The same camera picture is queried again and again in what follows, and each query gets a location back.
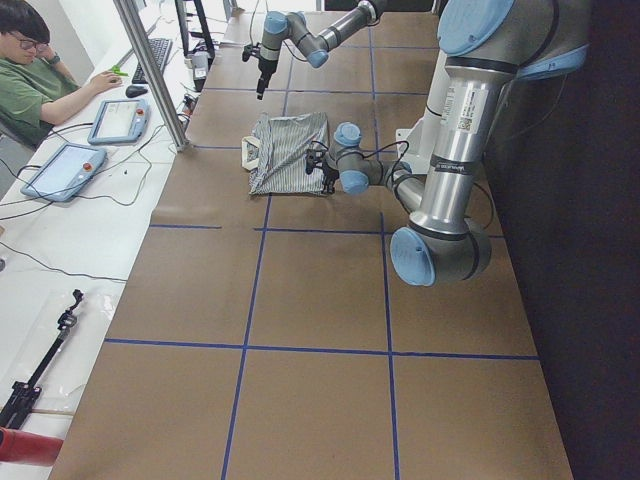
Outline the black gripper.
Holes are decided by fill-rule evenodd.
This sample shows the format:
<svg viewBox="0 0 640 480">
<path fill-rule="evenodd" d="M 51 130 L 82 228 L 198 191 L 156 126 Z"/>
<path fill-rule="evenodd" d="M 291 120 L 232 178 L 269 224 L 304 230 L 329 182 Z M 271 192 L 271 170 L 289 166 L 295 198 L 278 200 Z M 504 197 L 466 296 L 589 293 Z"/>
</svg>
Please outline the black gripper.
<svg viewBox="0 0 640 480">
<path fill-rule="evenodd" d="M 247 44 L 243 47 L 242 61 L 248 62 L 251 57 L 258 60 L 260 78 L 256 87 L 256 98 L 262 100 L 270 79 L 277 70 L 278 51 L 264 48 L 261 43 Z"/>
<path fill-rule="evenodd" d="M 311 175 L 315 170 L 322 172 L 322 193 L 334 193 L 339 171 L 329 165 L 326 149 L 308 148 L 305 153 L 305 173 Z"/>
</svg>

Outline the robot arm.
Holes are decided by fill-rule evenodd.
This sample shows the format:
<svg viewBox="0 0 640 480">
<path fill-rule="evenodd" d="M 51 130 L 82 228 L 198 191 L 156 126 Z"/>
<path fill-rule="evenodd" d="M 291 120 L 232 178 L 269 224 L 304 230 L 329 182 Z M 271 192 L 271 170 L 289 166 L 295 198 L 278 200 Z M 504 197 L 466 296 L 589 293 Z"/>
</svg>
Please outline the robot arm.
<svg viewBox="0 0 640 480">
<path fill-rule="evenodd" d="M 250 58 L 258 60 L 257 99 L 263 99 L 286 41 L 292 43 L 304 62 L 318 69 L 327 62 L 332 50 L 360 30 L 377 25 L 385 12 L 431 12 L 436 4 L 437 1 L 357 1 L 354 8 L 317 34 L 310 30 L 302 12 L 268 11 L 261 41 L 246 44 L 242 52 L 243 62 Z"/>
<path fill-rule="evenodd" d="M 405 283 L 467 280 L 487 267 L 490 241 L 466 208 L 501 93 L 514 80 L 580 68 L 591 7 L 589 1 L 447 3 L 437 36 L 448 83 L 425 180 L 402 160 L 368 160 L 353 123 L 339 124 L 328 147 L 309 144 L 305 172 L 322 171 L 324 192 L 335 182 L 351 195 L 384 185 L 408 211 L 407 226 L 390 243 L 393 266 Z"/>
</svg>

